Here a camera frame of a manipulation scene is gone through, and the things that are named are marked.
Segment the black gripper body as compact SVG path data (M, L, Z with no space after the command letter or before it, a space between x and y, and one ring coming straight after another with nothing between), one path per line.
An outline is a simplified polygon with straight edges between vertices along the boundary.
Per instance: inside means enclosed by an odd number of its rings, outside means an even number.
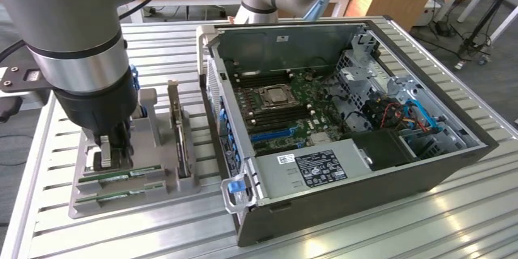
M95 135L107 135L126 121L138 104L131 76L124 76L107 89L86 95L55 90L68 119Z

